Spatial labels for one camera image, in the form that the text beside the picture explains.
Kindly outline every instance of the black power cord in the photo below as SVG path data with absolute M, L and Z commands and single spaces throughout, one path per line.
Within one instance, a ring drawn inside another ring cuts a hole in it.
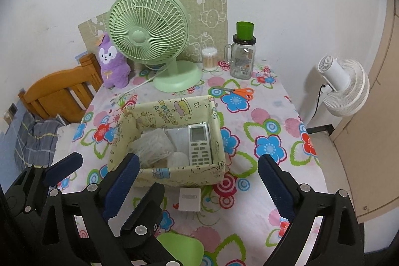
M 320 89 L 319 89 L 319 96 L 317 97 L 316 109 L 315 109 L 315 111 L 314 111 L 314 114 L 313 114 L 313 116 L 312 116 L 312 119 L 313 119 L 314 116 L 316 115 L 317 109 L 318 109 L 318 107 L 319 107 L 320 95 L 321 95 L 321 93 L 322 93 L 322 88 L 323 88 L 323 87 L 326 87 L 326 85 L 323 84 L 323 85 L 320 86 Z

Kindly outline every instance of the blue gripper pad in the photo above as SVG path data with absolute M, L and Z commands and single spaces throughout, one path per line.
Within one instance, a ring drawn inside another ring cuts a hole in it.
M 259 158 L 258 172 L 262 182 L 266 186 L 280 216 L 292 222 L 295 217 L 294 198 L 278 175 L 276 168 L 280 169 L 270 155 L 262 155 Z
M 83 158 L 81 154 L 73 152 L 51 167 L 45 169 L 43 184 L 45 186 L 56 186 L 74 171 L 82 167 Z
M 115 182 L 108 190 L 104 198 L 104 211 L 102 217 L 108 221 L 110 218 L 116 216 L 123 204 L 129 190 L 131 189 L 138 172 L 140 171 L 140 161 L 135 154 L 127 154 L 124 159 L 128 159 L 128 163 L 124 169 L 120 172 L 119 176 L 116 178 Z M 114 172 L 119 172 L 119 166 L 115 171 L 109 172 L 109 174 Z

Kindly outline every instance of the fabric storage box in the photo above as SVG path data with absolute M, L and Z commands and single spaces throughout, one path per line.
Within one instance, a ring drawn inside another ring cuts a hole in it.
M 212 165 L 141 169 L 134 186 L 151 186 L 155 182 L 169 186 L 200 186 L 216 184 L 223 179 L 225 155 L 220 121 L 212 96 L 137 104 L 124 110 L 120 122 L 120 140 L 112 145 L 108 170 L 114 170 L 119 165 L 127 154 L 129 143 L 141 137 L 143 131 L 208 123 Z

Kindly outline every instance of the tiled floor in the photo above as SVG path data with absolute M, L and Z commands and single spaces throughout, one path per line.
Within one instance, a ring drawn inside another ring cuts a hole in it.
M 313 133 L 310 134 L 310 138 L 312 139 L 312 143 L 320 160 L 328 192 L 334 194 L 337 190 L 344 189 L 352 198 L 344 167 L 342 166 L 341 159 L 328 133 Z

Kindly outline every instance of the stuffed animal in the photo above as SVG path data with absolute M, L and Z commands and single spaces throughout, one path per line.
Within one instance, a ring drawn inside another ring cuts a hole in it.
M 113 86 L 119 89 L 126 87 L 130 67 L 126 62 L 126 57 L 115 48 L 107 33 L 103 35 L 99 49 L 101 76 L 104 81 L 104 87 L 108 89 Z

